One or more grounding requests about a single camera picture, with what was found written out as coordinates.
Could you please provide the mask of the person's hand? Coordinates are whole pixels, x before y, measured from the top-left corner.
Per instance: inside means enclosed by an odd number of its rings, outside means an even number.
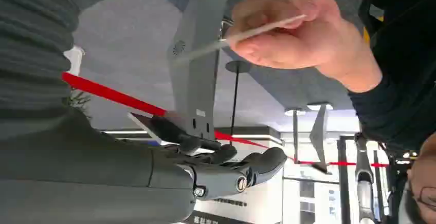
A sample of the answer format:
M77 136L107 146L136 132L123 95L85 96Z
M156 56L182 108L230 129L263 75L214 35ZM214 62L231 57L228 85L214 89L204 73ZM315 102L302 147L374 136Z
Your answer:
M334 0L242 0L233 9L228 35L275 21L296 20L231 44L247 61L265 67L315 67L346 89L374 89L382 72L357 28L343 19Z

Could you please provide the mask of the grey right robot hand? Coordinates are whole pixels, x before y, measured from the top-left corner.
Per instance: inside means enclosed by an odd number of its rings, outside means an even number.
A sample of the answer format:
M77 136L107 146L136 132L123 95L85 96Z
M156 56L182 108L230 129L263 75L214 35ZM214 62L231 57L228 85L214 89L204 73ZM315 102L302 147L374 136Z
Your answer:
M118 140L82 114L33 133L1 129L1 223L175 223L198 200L264 183L287 157L278 147L230 162L235 150L188 156Z

